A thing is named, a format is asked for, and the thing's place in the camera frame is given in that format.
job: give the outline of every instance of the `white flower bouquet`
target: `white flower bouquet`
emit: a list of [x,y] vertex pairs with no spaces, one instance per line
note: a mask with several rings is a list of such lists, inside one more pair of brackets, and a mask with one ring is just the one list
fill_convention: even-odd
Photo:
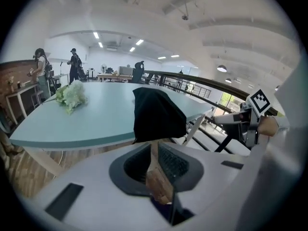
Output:
[[56,101],[66,106],[66,112],[71,114],[78,105],[87,103],[85,89],[81,81],[75,80],[70,86],[64,86],[56,91]]

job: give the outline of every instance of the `woman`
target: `woman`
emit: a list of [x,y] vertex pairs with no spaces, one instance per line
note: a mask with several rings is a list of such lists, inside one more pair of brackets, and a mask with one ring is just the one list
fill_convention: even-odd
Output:
[[39,89],[44,92],[45,98],[50,98],[50,93],[48,89],[48,82],[45,77],[45,68],[48,63],[45,51],[42,48],[38,48],[35,51],[35,58],[37,62],[37,68],[33,72],[30,72],[30,75],[33,76],[33,79],[38,81]]

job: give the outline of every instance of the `table leg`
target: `table leg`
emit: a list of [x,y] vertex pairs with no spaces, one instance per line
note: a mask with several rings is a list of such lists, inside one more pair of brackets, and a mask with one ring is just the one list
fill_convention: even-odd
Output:
[[192,139],[193,135],[195,134],[195,132],[198,130],[198,128],[200,127],[201,123],[204,120],[205,115],[200,116],[196,122],[194,123],[194,125],[192,126],[191,131],[189,132],[189,134],[187,134],[186,140],[183,143],[183,145],[187,145],[187,143]]
[[27,114],[26,114],[26,111],[25,111],[25,108],[24,108],[24,105],[23,105],[23,101],[21,100],[20,94],[17,94],[17,98],[18,98],[18,102],[19,102],[21,111],[23,112],[24,118],[26,119],[27,118]]
[[30,147],[24,147],[25,151],[38,162],[43,168],[53,175],[59,176],[64,172],[64,168],[58,165],[46,152],[42,149],[33,149]]
[[11,116],[12,116],[12,118],[13,118],[13,121],[14,121],[15,124],[17,125],[18,123],[17,123],[17,120],[16,120],[16,118],[15,118],[15,116],[14,116],[14,113],[13,113],[13,110],[12,110],[12,107],[11,107],[11,103],[10,103],[10,100],[9,100],[8,97],[6,97],[6,103],[8,104],[8,108],[9,108],[9,111],[10,111]]

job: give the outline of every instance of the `wooden floor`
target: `wooden floor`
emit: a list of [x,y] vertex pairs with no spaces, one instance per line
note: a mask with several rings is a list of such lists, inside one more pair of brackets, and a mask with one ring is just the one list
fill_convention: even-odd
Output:
[[[121,148],[132,144],[132,142],[121,143],[112,146],[105,146],[98,149],[78,150],[78,151],[63,151],[63,158],[60,166],[64,169],[68,169],[79,161],[90,157],[95,154],[100,154]],[[61,152],[47,152],[52,159],[59,162],[62,156]],[[48,184],[53,179],[53,174],[49,173],[41,165],[39,165],[27,152],[23,151],[17,155],[9,155],[11,159],[10,169],[8,171],[8,177],[13,187],[17,192],[20,192],[25,197],[34,196],[40,189]],[[151,167],[152,174],[150,176],[150,185],[155,185],[157,188],[161,185],[164,186],[165,177],[155,175],[153,172],[159,172],[157,167]],[[159,198],[163,198],[165,202],[169,202],[169,198],[165,198],[163,194],[164,190],[154,189],[154,192],[159,193]]]

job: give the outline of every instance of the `light blue table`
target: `light blue table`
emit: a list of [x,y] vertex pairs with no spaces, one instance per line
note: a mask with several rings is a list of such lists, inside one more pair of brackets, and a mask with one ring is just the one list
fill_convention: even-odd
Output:
[[184,94],[160,86],[90,82],[84,83],[84,87],[89,100],[87,105],[79,106],[68,115],[65,108],[56,101],[43,103],[10,137],[13,144],[23,146],[37,162],[54,175],[59,175],[63,169],[45,150],[98,148],[135,139],[134,89],[147,87],[164,91],[186,115],[187,122],[197,119],[201,123],[205,113],[211,110],[209,104],[198,103]]

